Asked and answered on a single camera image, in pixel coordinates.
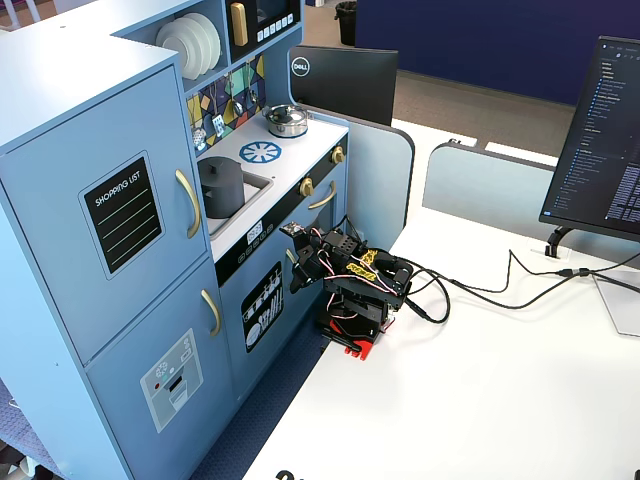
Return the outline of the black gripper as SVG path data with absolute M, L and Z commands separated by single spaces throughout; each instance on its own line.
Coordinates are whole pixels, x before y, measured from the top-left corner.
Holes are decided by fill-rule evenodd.
M 298 260 L 291 271 L 289 290 L 291 294 L 296 294 L 301 288 L 328 276 L 331 271 L 320 256 L 324 246 L 323 233 L 320 230 L 296 230 L 293 242 Z

